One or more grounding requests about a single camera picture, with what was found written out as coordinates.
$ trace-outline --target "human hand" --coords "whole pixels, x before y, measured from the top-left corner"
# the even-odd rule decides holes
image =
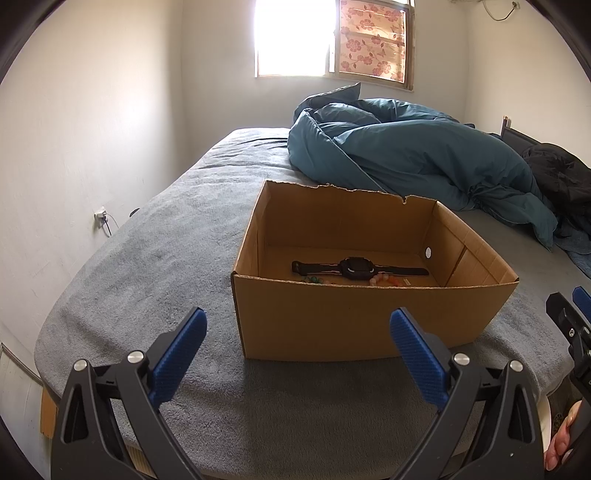
[[[564,419],[558,432],[552,440],[548,450],[544,453],[544,466],[546,470],[554,470],[557,465],[566,461],[572,450],[568,450],[570,444],[570,426],[573,424],[579,413],[581,401],[570,407],[569,415]]]

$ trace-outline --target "open cardboard box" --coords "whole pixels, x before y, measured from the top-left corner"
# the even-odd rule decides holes
[[[381,287],[332,275],[321,275],[332,284],[304,283],[291,271],[294,260],[352,256],[430,274]],[[511,267],[436,200],[274,181],[263,185],[232,272],[245,357],[284,361],[397,356],[389,319],[399,307],[447,346],[472,342],[517,283]]]

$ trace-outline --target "teal comforter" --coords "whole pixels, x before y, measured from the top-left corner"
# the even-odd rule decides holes
[[[480,208],[531,224],[548,249],[556,217],[528,164],[501,140],[445,113],[394,99],[359,100],[361,85],[308,97],[295,110],[292,165],[319,183]]]

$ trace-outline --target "wall socket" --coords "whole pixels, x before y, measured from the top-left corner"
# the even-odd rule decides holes
[[[105,219],[107,218],[107,210],[105,207],[101,207],[100,210],[95,212],[95,222],[100,227],[105,224]]]

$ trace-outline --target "metal screw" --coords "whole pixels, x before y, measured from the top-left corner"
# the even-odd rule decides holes
[[[144,359],[144,354],[139,350],[134,350],[127,356],[127,361],[130,364],[140,363]]]
[[[467,364],[470,363],[470,357],[467,356],[465,353],[456,353],[453,356],[453,361],[458,365],[462,365],[465,367]]]
[[[519,360],[512,360],[509,366],[514,372],[521,372],[523,370],[523,364]]]
[[[88,367],[86,360],[78,360],[74,364],[74,370],[76,370],[77,372],[82,372],[86,367]]]

